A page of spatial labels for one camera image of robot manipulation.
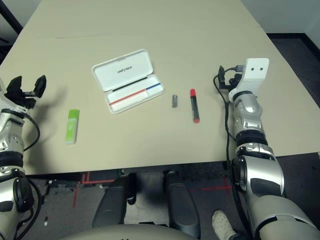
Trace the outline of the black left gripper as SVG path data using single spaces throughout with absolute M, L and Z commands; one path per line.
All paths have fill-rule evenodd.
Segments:
M 26 109 L 33 109 L 36 104 L 36 99 L 41 98 L 46 89 L 47 79 L 45 75 L 40 76 L 34 85 L 33 91 L 23 92 L 22 76 L 17 76 L 12 79 L 6 88 L 6 97 L 14 101 L 17 105 L 22 106 Z

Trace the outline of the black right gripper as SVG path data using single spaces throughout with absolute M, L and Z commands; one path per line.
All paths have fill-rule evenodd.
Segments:
M 233 78 L 229 79 L 229 84 L 225 84 L 225 69 L 220 65 L 217 73 L 218 88 L 233 90 L 234 88 L 237 87 L 241 78 L 242 78 L 242 74 L 236 73 Z

